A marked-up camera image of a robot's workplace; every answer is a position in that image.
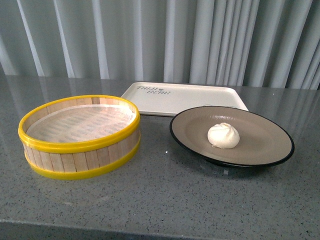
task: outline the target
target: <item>gray plate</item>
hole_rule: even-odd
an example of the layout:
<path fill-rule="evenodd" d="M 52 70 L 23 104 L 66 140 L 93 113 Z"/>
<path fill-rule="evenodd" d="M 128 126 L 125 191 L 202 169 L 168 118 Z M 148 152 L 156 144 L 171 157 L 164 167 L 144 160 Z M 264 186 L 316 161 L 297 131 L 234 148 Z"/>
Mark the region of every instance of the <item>gray plate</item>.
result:
<path fill-rule="evenodd" d="M 207 133 L 215 124 L 231 124 L 240 135 L 231 149 L 212 147 Z M 202 106 L 177 114 L 170 123 L 173 138 L 184 148 L 218 165 L 262 167 L 281 164 L 294 153 L 290 135 L 276 123 L 252 112 Z"/>

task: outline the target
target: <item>countertop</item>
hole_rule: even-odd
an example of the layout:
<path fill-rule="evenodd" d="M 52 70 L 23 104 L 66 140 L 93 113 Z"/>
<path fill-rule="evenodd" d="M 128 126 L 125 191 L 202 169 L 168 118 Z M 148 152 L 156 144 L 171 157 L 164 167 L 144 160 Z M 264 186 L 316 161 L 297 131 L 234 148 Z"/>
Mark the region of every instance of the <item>countertop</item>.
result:
<path fill-rule="evenodd" d="M 75 95 L 121 96 L 122 80 L 0 77 L 0 239 L 320 239 L 320 92 L 232 87 L 250 112 L 283 127 L 283 164 L 217 166 L 141 116 L 141 144 L 122 167 L 62 181 L 33 172 L 18 136 L 30 110 Z"/>

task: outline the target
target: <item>curtain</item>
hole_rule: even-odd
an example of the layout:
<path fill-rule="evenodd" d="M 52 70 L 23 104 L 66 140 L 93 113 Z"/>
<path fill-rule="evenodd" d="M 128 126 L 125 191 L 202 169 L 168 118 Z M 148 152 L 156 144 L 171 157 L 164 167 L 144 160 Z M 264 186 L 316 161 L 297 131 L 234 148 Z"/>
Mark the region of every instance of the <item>curtain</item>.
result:
<path fill-rule="evenodd" d="M 0 74 L 319 88 L 319 0 L 0 4 Z"/>

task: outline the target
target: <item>white tray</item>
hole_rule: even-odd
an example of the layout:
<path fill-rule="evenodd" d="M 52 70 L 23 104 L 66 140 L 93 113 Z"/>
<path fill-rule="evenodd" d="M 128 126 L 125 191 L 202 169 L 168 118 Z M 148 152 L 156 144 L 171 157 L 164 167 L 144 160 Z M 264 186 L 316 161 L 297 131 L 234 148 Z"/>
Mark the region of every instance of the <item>white tray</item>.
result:
<path fill-rule="evenodd" d="M 229 87 L 161 82 L 135 82 L 121 96 L 143 115 L 175 116 L 195 107 L 222 106 L 248 111 L 237 92 Z"/>

